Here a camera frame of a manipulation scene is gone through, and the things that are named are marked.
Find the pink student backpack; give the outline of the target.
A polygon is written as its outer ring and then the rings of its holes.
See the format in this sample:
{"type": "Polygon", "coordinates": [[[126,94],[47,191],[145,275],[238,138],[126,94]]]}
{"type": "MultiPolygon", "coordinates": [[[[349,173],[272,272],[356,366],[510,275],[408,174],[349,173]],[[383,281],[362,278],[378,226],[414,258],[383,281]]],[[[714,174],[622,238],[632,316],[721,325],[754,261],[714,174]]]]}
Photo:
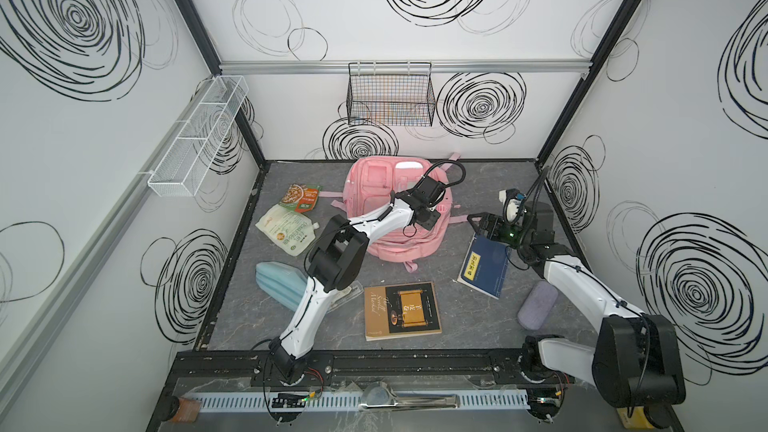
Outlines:
{"type": "Polygon", "coordinates": [[[467,219],[453,213],[453,184],[447,176],[451,167],[463,167],[459,158],[457,153],[438,162],[362,158],[352,165],[341,192],[322,191],[319,196],[331,198],[349,224],[366,234],[369,254],[414,272],[417,260],[438,250],[448,227],[467,219]]]}

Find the blue book yellow label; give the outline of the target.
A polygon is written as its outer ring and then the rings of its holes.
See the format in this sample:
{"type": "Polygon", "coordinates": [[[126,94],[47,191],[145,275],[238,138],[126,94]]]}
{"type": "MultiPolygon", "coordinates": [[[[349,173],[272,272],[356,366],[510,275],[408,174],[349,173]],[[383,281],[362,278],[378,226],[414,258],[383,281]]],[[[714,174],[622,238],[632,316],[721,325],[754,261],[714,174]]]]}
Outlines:
{"type": "Polygon", "coordinates": [[[508,264],[507,246],[474,234],[459,270],[457,282],[499,299],[508,264]]]}

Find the brown and black book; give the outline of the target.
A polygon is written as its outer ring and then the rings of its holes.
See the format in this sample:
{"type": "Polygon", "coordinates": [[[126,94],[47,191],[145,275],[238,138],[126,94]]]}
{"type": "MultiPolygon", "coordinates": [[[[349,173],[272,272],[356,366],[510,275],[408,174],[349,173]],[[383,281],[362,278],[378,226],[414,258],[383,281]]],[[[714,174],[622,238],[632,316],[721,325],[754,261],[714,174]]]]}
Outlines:
{"type": "Polygon", "coordinates": [[[432,282],[367,287],[364,312],[369,342],[442,333],[432,282]]]}

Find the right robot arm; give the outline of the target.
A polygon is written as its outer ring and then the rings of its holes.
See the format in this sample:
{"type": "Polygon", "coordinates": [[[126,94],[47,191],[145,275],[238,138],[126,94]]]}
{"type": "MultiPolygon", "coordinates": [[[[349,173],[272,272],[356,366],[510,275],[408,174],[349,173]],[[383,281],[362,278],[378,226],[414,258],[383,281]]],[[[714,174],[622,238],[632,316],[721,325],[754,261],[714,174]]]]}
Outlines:
{"type": "Polygon", "coordinates": [[[615,408],[682,403],[686,386],[671,322],[624,300],[557,242],[550,205],[519,205],[517,212],[515,221],[488,212],[471,214],[467,220],[478,236],[517,252],[598,334],[593,347],[562,337],[529,336],[522,348],[522,371],[535,378],[561,372],[581,379],[615,408]]]}

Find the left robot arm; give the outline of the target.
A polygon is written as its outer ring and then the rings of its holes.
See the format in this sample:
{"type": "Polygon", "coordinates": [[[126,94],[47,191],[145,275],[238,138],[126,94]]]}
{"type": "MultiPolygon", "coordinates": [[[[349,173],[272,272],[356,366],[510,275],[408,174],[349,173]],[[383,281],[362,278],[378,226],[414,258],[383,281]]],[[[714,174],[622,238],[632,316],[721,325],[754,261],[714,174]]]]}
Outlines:
{"type": "Polygon", "coordinates": [[[388,202],[367,214],[332,217],[308,252],[308,278],[298,307],[269,344],[269,358],[284,382],[301,379],[323,318],[333,299],[359,275],[369,246],[410,226],[432,229],[441,217],[437,206],[450,187],[423,175],[414,187],[392,192],[388,202]]]}

